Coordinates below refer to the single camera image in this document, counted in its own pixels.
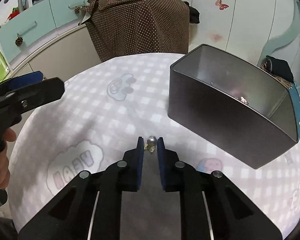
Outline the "person's left hand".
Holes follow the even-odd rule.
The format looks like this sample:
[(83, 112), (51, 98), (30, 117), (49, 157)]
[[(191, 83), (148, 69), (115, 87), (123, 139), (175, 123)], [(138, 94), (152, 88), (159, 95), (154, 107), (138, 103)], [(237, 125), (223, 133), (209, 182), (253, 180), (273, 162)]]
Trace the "person's left hand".
[(8, 169), (9, 159), (7, 157), (7, 142), (14, 142), (17, 136), (14, 130), (8, 128), (4, 133), (5, 148), (0, 152), (0, 190), (5, 189), (10, 181), (10, 171)]

